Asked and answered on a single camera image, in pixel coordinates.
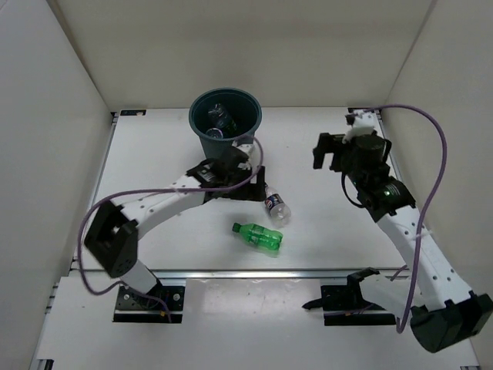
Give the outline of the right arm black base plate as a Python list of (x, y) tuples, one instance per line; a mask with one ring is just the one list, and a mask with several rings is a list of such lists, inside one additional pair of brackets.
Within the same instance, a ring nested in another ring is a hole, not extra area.
[(378, 306), (355, 298), (347, 285), (322, 285), (324, 325), (326, 327), (392, 326), (395, 317)]

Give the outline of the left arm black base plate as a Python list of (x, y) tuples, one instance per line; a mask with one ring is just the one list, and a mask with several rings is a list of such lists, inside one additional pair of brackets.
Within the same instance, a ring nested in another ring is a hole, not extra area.
[(116, 323), (135, 324), (181, 324), (186, 293), (184, 284), (164, 285), (158, 297), (168, 308), (164, 310), (162, 303), (144, 298), (122, 286), (118, 290), (113, 312)]

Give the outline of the clear bottle blue label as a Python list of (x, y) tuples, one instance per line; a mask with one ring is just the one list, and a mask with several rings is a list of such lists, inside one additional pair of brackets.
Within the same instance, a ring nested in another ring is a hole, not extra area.
[(222, 139), (223, 138), (223, 132), (220, 129), (217, 129), (216, 127), (209, 128), (206, 131), (206, 135), (209, 137), (212, 137), (214, 139)]

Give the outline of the clear bottle dark green label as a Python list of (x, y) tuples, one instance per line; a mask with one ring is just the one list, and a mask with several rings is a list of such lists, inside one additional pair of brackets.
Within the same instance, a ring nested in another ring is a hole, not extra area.
[(213, 128), (220, 130), (224, 137), (237, 134), (238, 126), (223, 104), (214, 104), (208, 109), (207, 114)]

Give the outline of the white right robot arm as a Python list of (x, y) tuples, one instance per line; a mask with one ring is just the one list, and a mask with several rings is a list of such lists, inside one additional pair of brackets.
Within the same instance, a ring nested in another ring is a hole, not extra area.
[(359, 311), (370, 304), (409, 325), (426, 351), (439, 352), (478, 334), (492, 314), (492, 300), (476, 294), (455, 272), (429, 231), (406, 186), (390, 174), (391, 142), (376, 133), (346, 141), (342, 134), (322, 133), (313, 150), (319, 170), (327, 154), (330, 170), (350, 180), (361, 208), (387, 235), (411, 272), (411, 280), (391, 281), (372, 267), (347, 276), (336, 294), (304, 304), (307, 310), (342, 304)]

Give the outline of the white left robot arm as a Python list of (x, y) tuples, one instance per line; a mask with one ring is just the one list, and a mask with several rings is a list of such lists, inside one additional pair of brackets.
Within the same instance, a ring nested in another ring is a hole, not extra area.
[(206, 159), (165, 189), (134, 190), (135, 200), (116, 204), (110, 195), (93, 206), (79, 229), (78, 249), (86, 249), (110, 278), (135, 294), (144, 308), (160, 303), (163, 286), (138, 258), (139, 241), (176, 215), (218, 198), (262, 201), (262, 164), (253, 166), (253, 144), (226, 148)]

